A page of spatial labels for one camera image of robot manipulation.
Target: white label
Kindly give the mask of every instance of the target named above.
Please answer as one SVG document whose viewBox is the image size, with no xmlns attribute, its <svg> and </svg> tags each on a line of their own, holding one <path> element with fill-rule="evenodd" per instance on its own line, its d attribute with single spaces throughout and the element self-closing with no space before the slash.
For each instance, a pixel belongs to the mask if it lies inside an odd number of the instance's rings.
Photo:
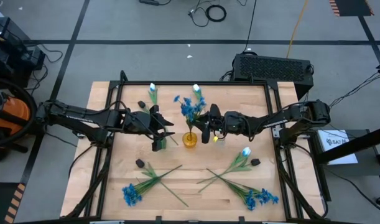
<svg viewBox="0 0 380 224">
<path fill-rule="evenodd" d="M 68 117 L 68 118 L 71 118 L 71 119 L 77 119 L 77 120 L 79 120 L 79 121 L 95 123 L 94 121 L 92 121 L 92 120 L 88 120 L 88 119 L 77 118 L 77 117 L 74 117 L 74 116 L 68 116 L 68 115 L 67 115 L 67 117 Z"/>
<path fill-rule="evenodd" d="M 275 125 L 277 125 L 277 124 L 286 123 L 286 122 L 288 122 L 288 120 L 286 120 L 286 119 L 285 119 L 285 120 L 282 120 L 282 121 L 277 121 L 277 122 L 275 122 L 275 123 L 271 123 L 271 124 L 264 125 L 263 128 L 268 128 L 268 127 L 275 126 Z"/>
</svg>

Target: orange vacuum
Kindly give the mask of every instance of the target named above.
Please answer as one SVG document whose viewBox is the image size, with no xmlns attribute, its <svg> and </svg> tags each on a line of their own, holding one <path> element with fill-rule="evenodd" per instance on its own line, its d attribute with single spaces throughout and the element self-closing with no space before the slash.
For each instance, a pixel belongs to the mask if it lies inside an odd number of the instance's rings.
<svg viewBox="0 0 380 224">
<path fill-rule="evenodd" d="M 30 118 L 29 107 L 20 99 L 0 93 L 0 110 L 26 121 Z M 22 129 L 22 126 L 0 118 L 0 128 L 9 129 L 9 135 L 13 135 Z"/>
</svg>

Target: flower bouquet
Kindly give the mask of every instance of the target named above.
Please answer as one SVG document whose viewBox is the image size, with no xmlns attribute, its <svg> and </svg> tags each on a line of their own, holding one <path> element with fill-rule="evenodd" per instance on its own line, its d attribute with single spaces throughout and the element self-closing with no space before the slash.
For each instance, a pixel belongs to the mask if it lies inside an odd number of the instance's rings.
<svg viewBox="0 0 380 224">
<path fill-rule="evenodd" d="M 209 172 L 215 175 L 216 178 L 221 179 L 224 183 L 236 194 L 238 195 L 247 206 L 250 211 L 253 211 L 256 208 L 255 199 L 259 200 L 261 205 L 266 204 L 268 202 L 272 202 L 273 204 L 278 203 L 279 198 L 277 196 L 272 195 L 266 189 L 257 190 L 252 187 L 248 187 L 243 184 L 239 184 L 230 180 L 226 180 L 219 175 L 212 172 L 210 169 L 207 169 Z"/>
<path fill-rule="evenodd" d="M 193 86 L 193 92 L 198 100 L 195 105 L 192 105 L 191 98 L 183 98 L 183 102 L 181 102 L 180 96 L 178 95 L 173 99 L 173 102 L 180 103 L 182 115 L 185 117 L 185 122 L 190 130 L 190 132 L 183 135 L 183 143 L 187 148 L 193 148 L 197 143 L 197 135 L 192 132 L 192 128 L 194 127 L 193 123 L 198 119 L 206 106 L 205 98 L 202 96 L 201 89 L 197 84 Z"/>
<path fill-rule="evenodd" d="M 249 155 L 251 154 L 251 150 L 249 147 L 245 147 L 242 152 L 239 152 L 235 157 L 234 161 L 230 164 L 230 166 L 218 177 L 210 177 L 209 179 L 205 179 L 203 181 L 198 182 L 197 184 L 203 183 L 205 181 L 211 180 L 209 184 L 206 184 L 201 190 L 198 191 L 200 193 L 202 190 L 205 190 L 209 185 L 211 185 L 214 181 L 216 181 L 220 176 L 228 174 L 230 172 L 240 172 L 240 171 L 250 171 L 252 170 L 249 166 L 257 166 L 260 164 L 259 159 L 252 159 L 252 161 L 247 164 Z"/>
<path fill-rule="evenodd" d="M 182 165 L 158 176 L 154 169 L 151 167 L 151 164 L 148 163 L 148 168 L 145 168 L 146 171 L 141 172 L 144 175 L 151 177 L 151 179 L 146 180 L 144 182 L 140 182 L 137 185 L 130 184 L 128 187 L 122 188 L 123 198 L 125 199 L 127 205 L 135 206 L 137 202 L 141 202 L 145 193 L 147 193 L 155 184 L 161 183 L 170 193 L 172 193 L 177 199 L 179 199 L 185 206 L 188 205 L 178 197 L 172 190 L 170 190 L 164 183 L 162 183 L 161 179 L 172 171 L 180 168 Z"/>
</svg>

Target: white flower bud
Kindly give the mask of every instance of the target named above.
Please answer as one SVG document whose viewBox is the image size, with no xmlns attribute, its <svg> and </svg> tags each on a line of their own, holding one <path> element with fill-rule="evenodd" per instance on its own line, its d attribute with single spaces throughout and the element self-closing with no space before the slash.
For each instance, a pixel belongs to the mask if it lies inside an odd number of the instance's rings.
<svg viewBox="0 0 380 224">
<path fill-rule="evenodd" d="M 198 84 L 194 84 L 192 88 L 194 89 L 194 91 L 200 91 L 200 87 L 198 86 Z"/>
<path fill-rule="evenodd" d="M 150 84 L 150 90 L 155 91 L 155 84 L 153 84 L 153 83 Z"/>
<path fill-rule="evenodd" d="M 251 153 L 251 150 L 249 147 L 245 147 L 243 150 L 242 150 L 242 155 L 243 156 L 249 156 Z"/>
</svg>

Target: floor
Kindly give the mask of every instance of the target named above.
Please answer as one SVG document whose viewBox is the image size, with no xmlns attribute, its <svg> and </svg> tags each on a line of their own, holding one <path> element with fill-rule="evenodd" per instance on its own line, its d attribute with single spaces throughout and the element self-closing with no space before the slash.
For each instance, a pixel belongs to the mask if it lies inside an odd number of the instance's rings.
<svg viewBox="0 0 380 224">
<path fill-rule="evenodd" d="M 52 97 L 86 106 L 92 82 L 117 80 L 120 70 L 130 80 L 218 80 L 231 68 L 234 55 L 244 49 L 254 1 L 245 7 L 237 1 L 220 2 L 228 12 L 226 20 L 204 28 L 193 25 L 187 15 L 196 0 L 173 0 L 159 7 L 137 0 L 9 0 L 0 11 L 31 39 L 64 53 L 60 61 L 46 63 L 49 75 L 35 92 L 35 100 Z M 258 0 L 248 48 L 259 55 L 285 57 L 303 3 Z M 369 3 L 375 16 L 365 21 L 380 44 L 380 0 Z M 205 18 L 197 13 L 195 21 L 202 24 Z M 310 0 L 295 39 L 311 40 L 295 44 L 290 53 L 291 58 L 310 60 L 315 66 L 310 99 L 330 103 L 376 72 L 378 60 L 360 20 L 336 17 L 327 0 Z M 335 106 L 331 118 L 340 129 L 380 128 L 380 80 Z M 50 132 L 77 142 L 63 128 L 53 126 Z M 0 162 L 0 182 L 27 182 L 15 222 L 58 218 L 67 187 L 75 149 L 49 136 L 41 142 L 23 140 L 29 147 L 34 142 L 40 144 L 38 152 L 12 152 Z M 31 173 L 24 172 L 31 168 Z M 380 197 L 378 177 L 349 178 L 370 198 Z M 332 196 L 328 218 L 380 223 L 380 212 L 347 182 L 331 175 L 327 181 Z"/>
</svg>

